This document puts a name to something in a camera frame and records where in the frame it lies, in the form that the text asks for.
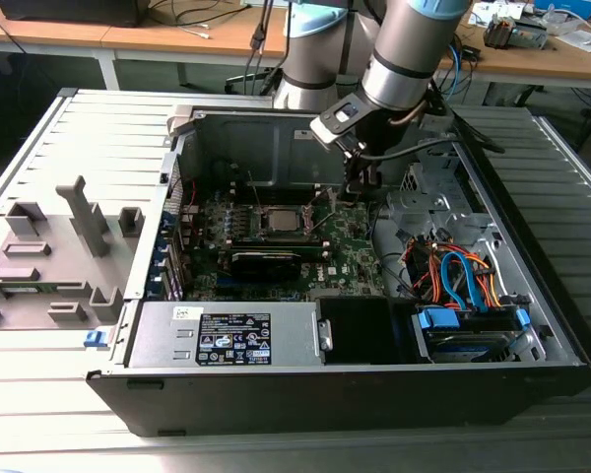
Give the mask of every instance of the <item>table leg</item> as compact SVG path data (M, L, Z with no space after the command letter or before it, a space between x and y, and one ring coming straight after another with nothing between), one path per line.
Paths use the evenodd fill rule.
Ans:
M102 79L105 81L105 88L109 91L119 91L118 77L114 67L115 55L110 49L100 49L95 51L95 58L98 60Z

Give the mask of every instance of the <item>white sticker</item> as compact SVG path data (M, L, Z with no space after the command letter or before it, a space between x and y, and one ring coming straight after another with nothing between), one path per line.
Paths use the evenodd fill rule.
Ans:
M203 307L177 305L173 308L173 320L199 320L202 313L204 313Z
M15 294L15 293L31 293L37 294L39 290L37 288L2 288L4 293Z

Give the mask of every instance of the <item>wire bundle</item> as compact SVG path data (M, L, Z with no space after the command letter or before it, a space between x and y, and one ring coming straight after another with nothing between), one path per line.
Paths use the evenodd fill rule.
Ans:
M415 246L418 243L414 240L411 241L405 256L404 260L407 262L408 257L410 256L411 252L414 250ZM439 257L440 254L446 254L449 252L457 252L461 253L467 260L472 261L473 263L480 266L481 270L488 270L491 271L490 265L482 260L479 255L475 253L471 253L467 249L451 244L451 243L427 243L427 246L431 246L431 250L428 256L428 272L426 272L413 286L412 290L418 294L419 292L423 292L421 299L425 299L430 294L430 300L433 304L442 304L444 303L445 306L450 306L452 308L460 309L460 304L456 301L449 301L446 302L443 299L443 292L442 292L442 274L441 271L438 270L439 263L441 262L441 258ZM452 260L452 263L461 264L459 260ZM499 297L496 294L494 289L494 273L486 273L486 274L477 274L480 268L473 268L474 269L474 277L477 284L480 286L482 290L482 294L484 296L486 305L488 307L501 307L501 303L499 301ZM425 281L430 280L430 287L426 290L423 290L423 285Z

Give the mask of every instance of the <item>side panel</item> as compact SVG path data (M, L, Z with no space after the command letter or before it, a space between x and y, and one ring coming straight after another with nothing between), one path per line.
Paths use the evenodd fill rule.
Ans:
M101 377L88 384L141 437L502 424L588 369Z

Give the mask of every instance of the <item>metal bracket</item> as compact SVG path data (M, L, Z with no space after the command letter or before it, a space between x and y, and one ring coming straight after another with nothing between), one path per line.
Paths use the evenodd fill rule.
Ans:
M330 320L323 319L317 321L317 334L320 350L331 352L333 350L333 331L331 330Z

